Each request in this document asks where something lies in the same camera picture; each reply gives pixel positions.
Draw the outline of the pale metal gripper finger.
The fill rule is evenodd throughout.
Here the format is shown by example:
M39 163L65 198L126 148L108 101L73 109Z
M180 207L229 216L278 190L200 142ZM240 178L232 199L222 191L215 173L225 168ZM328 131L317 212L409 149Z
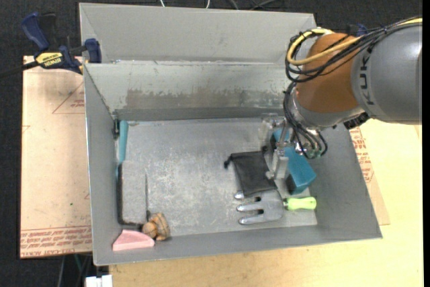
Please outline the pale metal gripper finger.
M288 158L284 149L276 149L266 154L266 163L269 171L266 176L269 179L282 179L287 176Z
M259 141L261 145L266 145L275 129L281 125L281 117L277 113L264 114L259 127Z

